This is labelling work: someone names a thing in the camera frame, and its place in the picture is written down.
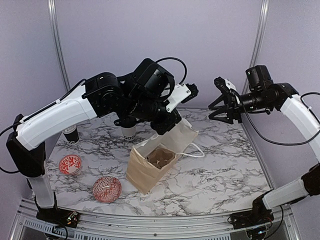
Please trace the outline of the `white paper coffee cup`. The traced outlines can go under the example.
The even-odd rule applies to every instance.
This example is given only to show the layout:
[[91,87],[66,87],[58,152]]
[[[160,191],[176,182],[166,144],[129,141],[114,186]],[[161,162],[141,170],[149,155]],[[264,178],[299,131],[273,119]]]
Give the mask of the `white paper coffee cup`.
[[121,127],[121,132],[126,141],[133,141],[136,138],[136,125],[131,128]]

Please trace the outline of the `brown cardboard cup carrier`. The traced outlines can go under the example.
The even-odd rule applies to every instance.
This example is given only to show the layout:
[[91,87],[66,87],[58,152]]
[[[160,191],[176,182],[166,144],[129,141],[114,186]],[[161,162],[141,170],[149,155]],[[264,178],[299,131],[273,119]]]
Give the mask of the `brown cardboard cup carrier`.
[[162,169],[175,158],[175,155],[176,154],[169,149],[158,147],[148,155],[146,160],[154,167]]

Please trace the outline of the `brown paper bag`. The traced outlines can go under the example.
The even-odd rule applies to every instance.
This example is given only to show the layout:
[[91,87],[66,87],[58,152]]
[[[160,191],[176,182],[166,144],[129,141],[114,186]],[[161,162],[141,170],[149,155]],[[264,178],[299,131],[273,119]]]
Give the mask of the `brown paper bag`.
[[154,134],[132,146],[126,179],[142,194],[147,194],[173,168],[182,156],[202,158],[205,153],[193,141],[198,136],[183,118],[164,135]]

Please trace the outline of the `black cup lid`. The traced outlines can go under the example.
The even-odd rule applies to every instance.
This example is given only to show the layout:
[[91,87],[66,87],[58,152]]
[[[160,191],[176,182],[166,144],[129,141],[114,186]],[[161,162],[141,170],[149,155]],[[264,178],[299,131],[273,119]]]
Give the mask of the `black cup lid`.
[[127,116],[127,117],[121,119],[120,123],[119,123],[119,125],[122,128],[132,128],[132,127],[135,127],[136,124],[137,124],[137,120],[135,117],[132,117],[132,116]]

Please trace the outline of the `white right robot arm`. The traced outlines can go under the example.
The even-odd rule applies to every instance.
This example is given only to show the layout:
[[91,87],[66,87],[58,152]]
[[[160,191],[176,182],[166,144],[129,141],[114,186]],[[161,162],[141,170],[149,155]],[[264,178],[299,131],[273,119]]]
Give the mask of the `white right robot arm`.
[[[221,95],[209,105],[209,119],[233,124],[242,122],[242,114],[267,113],[273,110],[287,117],[304,137],[300,143],[286,143],[287,147],[310,145],[315,157],[320,158],[320,120],[307,106],[303,97],[289,83],[274,83],[265,65],[246,70],[250,92],[240,95],[236,87],[222,77],[214,79]],[[317,163],[296,180],[256,198],[247,219],[258,224],[267,216],[267,210],[295,203],[307,196],[320,194],[320,165]]]

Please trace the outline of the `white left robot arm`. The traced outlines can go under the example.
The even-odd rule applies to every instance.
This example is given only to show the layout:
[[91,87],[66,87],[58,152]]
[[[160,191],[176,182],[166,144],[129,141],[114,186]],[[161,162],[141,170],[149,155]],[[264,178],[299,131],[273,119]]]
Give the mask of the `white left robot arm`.
[[45,141],[83,121],[116,113],[118,124],[126,118],[150,122],[159,135],[180,120],[176,106],[190,95],[185,84],[156,61],[144,59],[131,73],[117,77],[110,72],[81,80],[61,98],[28,115],[18,115],[6,147],[19,172],[34,192],[36,203],[53,223],[63,219],[45,170]]

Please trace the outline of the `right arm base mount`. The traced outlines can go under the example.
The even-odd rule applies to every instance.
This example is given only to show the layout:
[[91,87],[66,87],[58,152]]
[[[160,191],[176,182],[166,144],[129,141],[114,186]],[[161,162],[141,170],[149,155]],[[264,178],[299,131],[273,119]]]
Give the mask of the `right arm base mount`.
[[266,210],[263,212],[246,210],[232,213],[227,221],[229,224],[232,224],[234,230],[237,230],[265,223],[271,223],[274,219],[275,218],[271,210]]

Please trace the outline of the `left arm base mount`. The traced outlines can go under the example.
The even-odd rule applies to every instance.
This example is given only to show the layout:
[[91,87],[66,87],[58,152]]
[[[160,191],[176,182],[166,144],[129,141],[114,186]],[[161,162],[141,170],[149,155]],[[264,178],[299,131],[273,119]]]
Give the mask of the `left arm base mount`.
[[40,208],[36,214],[38,220],[70,228],[78,226],[79,216],[75,210],[61,208]]

